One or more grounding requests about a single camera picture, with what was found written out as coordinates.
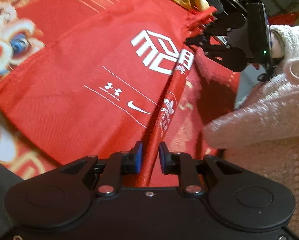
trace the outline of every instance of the silver rivet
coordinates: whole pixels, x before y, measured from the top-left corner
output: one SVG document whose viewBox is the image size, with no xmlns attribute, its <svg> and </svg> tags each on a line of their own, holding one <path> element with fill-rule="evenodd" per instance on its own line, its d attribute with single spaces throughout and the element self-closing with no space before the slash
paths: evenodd
<svg viewBox="0 0 299 240">
<path fill-rule="evenodd" d="M 153 197 L 153 196 L 155 195 L 155 193 L 154 193 L 154 192 L 151 192 L 151 191 L 146 191 L 146 192 L 145 192 L 145 195 L 146 195 L 147 197 Z"/>
<path fill-rule="evenodd" d="M 190 185 L 190 186 L 186 187 L 186 191 L 188 193 L 197 194 L 197 193 L 200 193 L 202 191 L 202 188 L 200 186 L 197 186 L 197 185 Z"/>
<path fill-rule="evenodd" d="M 109 194 L 114 191 L 114 188 L 110 185 L 103 185 L 98 188 L 98 191 L 104 194 Z"/>
<path fill-rule="evenodd" d="M 279 236 L 277 240 L 288 240 L 288 238 L 286 236 Z"/>
<path fill-rule="evenodd" d="M 23 240 L 23 238 L 19 235 L 13 237 L 13 240 Z"/>
</svg>

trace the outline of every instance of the folded red bag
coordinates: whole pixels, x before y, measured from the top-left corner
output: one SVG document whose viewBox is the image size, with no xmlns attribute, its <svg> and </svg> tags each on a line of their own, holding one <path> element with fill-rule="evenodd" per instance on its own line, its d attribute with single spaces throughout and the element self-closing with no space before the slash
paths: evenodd
<svg viewBox="0 0 299 240">
<path fill-rule="evenodd" d="M 0 110 L 61 164 L 146 141 L 187 31 L 165 15 L 124 0 L 88 19 L 0 82 Z"/>
</svg>

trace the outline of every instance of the bolt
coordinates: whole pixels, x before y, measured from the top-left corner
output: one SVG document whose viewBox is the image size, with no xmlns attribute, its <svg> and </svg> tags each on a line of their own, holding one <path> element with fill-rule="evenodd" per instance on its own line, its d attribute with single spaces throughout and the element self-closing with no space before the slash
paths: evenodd
<svg viewBox="0 0 299 240">
<path fill-rule="evenodd" d="M 109 194 L 109 193 L 112 193 L 114 191 L 114 188 L 110 185 L 103 185 L 103 186 L 100 186 L 98 188 L 98 191 L 103 193 L 103 194 Z"/>
<path fill-rule="evenodd" d="M 188 193 L 192 193 L 192 194 L 197 194 L 200 193 L 202 191 L 202 188 L 200 186 L 197 185 L 190 185 L 186 187 L 186 191 Z"/>
<path fill-rule="evenodd" d="M 21 236 L 19 236 L 19 235 L 15 235 L 13 237 L 13 240 L 23 240 L 23 238 Z"/>
<path fill-rule="evenodd" d="M 153 196 L 155 195 L 155 193 L 154 193 L 154 192 L 151 192 L 151 191 L 146 191 L 146 192 L 145 192 L 145 195 L 146 195 L 147 197 L 153 197 Z"/>
</svg>

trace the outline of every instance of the person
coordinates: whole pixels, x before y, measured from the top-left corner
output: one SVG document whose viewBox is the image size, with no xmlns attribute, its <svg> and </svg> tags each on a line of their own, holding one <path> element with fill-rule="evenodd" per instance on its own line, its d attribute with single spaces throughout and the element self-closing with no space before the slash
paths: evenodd
<svg viewBox="0 0 299 240">
<path fill-rule="evenodd" d="M 296 209 L 289 228 L 299 235 L 299 26 L 271 26 L 274 76 L 253 88 L 238 110 L 213 120 L 204 139 L 224 158 L 288 187 Z"/>
</svg>

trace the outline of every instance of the black device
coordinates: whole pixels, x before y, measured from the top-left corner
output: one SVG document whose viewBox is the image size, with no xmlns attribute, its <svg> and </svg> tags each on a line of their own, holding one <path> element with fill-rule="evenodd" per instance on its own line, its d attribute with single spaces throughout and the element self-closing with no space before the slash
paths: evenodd
<svg viewBox="0 0 299 240">
<path fill-rule="evenodd" d="M 205 55 L 234 72 L 241 72 L 248 63 L 272 66 L 272 44 L 263 3 L 247 5 L 247 17 L 240 12 L 215 20 L 206 26 L 203 34 L 187 38 L 185 44 L 195 45 Z M 212 36 L 226 36 L 222 45 L 210 44 Z"/>
<path fill-rule="evenodd" d="M 13 228 L 0 240 L 299 240 L 287 228 L 295 199 L 285 186 L 216 156 L 171 153 L 164 142 L 162 172 L 179 186 L 122 186 L 141 154 L 137 142 L 15 185 L 4 200 Z"/>
</svg>

